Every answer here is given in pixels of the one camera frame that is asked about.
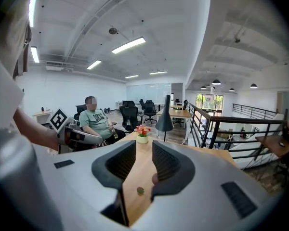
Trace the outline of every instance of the human arm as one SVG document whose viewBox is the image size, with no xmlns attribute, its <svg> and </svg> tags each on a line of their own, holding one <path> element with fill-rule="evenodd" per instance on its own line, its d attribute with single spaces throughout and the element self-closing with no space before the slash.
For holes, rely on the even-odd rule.
<svg viewBox="0 0 289 231">
<path fill-rule="evenodd" d="M 19 132 L 26 136 L 32 143 L 59 150 L 57 133 L 42 126 L 28 117 L 20 108 L 14 114 L 14 122 Z"/>
</svg>

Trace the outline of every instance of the ceiling beam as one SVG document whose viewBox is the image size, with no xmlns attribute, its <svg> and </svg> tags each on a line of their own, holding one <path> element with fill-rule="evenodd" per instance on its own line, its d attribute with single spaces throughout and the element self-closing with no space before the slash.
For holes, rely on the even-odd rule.
<svg viewBox="0 0 289 231">
<path fill-rule="evenodd" d="M 240 72 L 240 71 L 226 71 L 224 69 L 201 69 L 199 72 L 209 74 L 221 74 L 221 75 L 234 75 L 238 77 L 249 77 L 249 73 Z"/>
<path fill-rule="evenodd" d="M 223 63 L 223 64 L 233 64 L 233 65 L 238 65 L 238 66 L 242 66 L 242 67 L 245 67 L 245 68 L 249 68 L 249 69 L 252 69 L 252 70 L 257 70 L 257 71 L 260 71 L 261 70 L 261 67 L 257 66 L 257 65 L 254 65 L 250 62 L 247 62 L 247 61 L 242 61 L 242 60 L 239 60 L 239 59 L 234 59 L 234 58 L 231 58 L 231 57 L 227 57 L 227 56 L 208 56 L 206 58 L 206 62 L 213 62 L 213 63 Z"/>
<path fill-rule="evenodd" d="M 248 15 L 240 15 L 238 12 L 230 11 L 227 13 L 225 21 L 256 31 L 281 48 L 289 51 L 289 40 L 287 40 L 283 34 L 278 31 L 272 31 L 272 28 L 269 25 L 264 25 L 262 22 L 259 22 Z"/>
<path fill-rule="evenodd" d="M 222 41 L 220 38 L 217 38 L 214 42 L 215 45 L 220 45 L 220 46 L 225 46 L 225 47 L 229 47 L 229 48 L 234 48 L 234 49 L 238 49 L 238 50 L 242 50 L 242 51 L 246 51 L 249 52 L 251 54 L 255 54 L 258 55 L 272 63 L 277 63 L 278 62 L 278 58 L 275 57 L 274 55 L 271 55 L 269 53 L 267 53 L 264 50 L 261 50 L 259 48 L 256 48 L 254 46 L 250 46 L 249 44 L 246 43 L 234 43 L 233 40 L 230 39 L 226 39 L 224 41 Z"/>
</svg>

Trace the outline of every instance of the black metal railing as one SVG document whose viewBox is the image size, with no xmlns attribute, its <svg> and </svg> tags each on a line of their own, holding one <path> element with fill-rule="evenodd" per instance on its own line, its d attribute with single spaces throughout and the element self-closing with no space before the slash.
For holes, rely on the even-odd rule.
<svg viewBox="0 0 289 231">
<path fill-rule="evenodd" d="M 260 118 L 238 118 L 238 117 L 226 117 L 226 116 L 210 116 L 208 113 L 204 112 L 202 109 L 197 108 L 195 105 L 188 103 L 188 111 L 191 114 L 191 122 L 189 128 L 187 128 L 187 132 L 190 132 L 193 136 L 193 140 L 196 146 L 198 147 L 206 147 L 213 148 L 219 145 L 224 144 L 224 149 L 227 149 L 231 153 L 231 156 L 234 159 L 240 158 L 252 158 L 252 160 L 256 160 L 258 156 L 270 154 L 270 151 L 264 152 L 260 143 L 257 140 L 241 140 L 241 141 L 227 141 L 223 140 L 220 135 L 221 134 L 240 134 L 242 136 L 246 135 L 254 135 L 259 134 L 260 136 L 267 136 L 268 134 L 279 134 L 282 131 L 282 127 L 285 125 L 286 120 L 273 120 L 273 119 L 260 119 Z M 212 127 L 212 123 L 214 123 L 213 133 L 210 131 L 210 127 Z M 235 124 L 264 124 L 265 128 L 258 131 L 225 131 L 220 130 L 221 123 L 235 123 Z M 271 129 L 272 125 L 278 125 L 277 128 Z M 248 148 L 242 148 L 239 150 L 231 149 L 232 144 L 250 144 Z M 239 152 L 248 152 L 251 151 L 248 155 L 239 155 L 236 153 Z"/>
<path fill-rule="evenodd" d="M 254 119 L 273 119 L 276 116 L 276 112 L 274 111 L 240 105 L 236 103 L 233 104 L 232 111 Z"/>
</svg>

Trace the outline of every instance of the man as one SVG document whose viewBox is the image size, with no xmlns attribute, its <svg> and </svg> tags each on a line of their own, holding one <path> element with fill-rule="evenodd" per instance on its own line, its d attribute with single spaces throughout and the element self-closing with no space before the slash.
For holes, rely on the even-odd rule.
<svg viewBox="0 0 289 231">
<path fill-rule="evenodd" d="M 125 137 L 124 131 L 114 129 L 114 125 L 105 113 L 100 109 L 96 109 L 97 101 L 95 97 L 86 97 L 85 103 L 87 110 L 81 112 L 79 115 L 80 126 L 85 132 L 102 136 L 104 139 L 103 145 L 106 144 L 105 141 L 109 144 L 113 144 Z"/>
</svg>

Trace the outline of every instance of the black desk lamp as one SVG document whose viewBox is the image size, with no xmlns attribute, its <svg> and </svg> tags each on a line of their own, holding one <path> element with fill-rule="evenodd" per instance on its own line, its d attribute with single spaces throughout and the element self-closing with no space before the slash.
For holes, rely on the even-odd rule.
<svg viewBox="0 0 289 231">
<path fill-rule="evenodd" d="M 166 132 L 173 130 L 172 119 L 169 115 L 169 104 L 170 95 L 166 95 L 163 114 L 160 116 L 158 122 L 155 125 L 155 128 L 158 131 L 165 132 L 164 141 L 166 140 Z"/>
</svg>

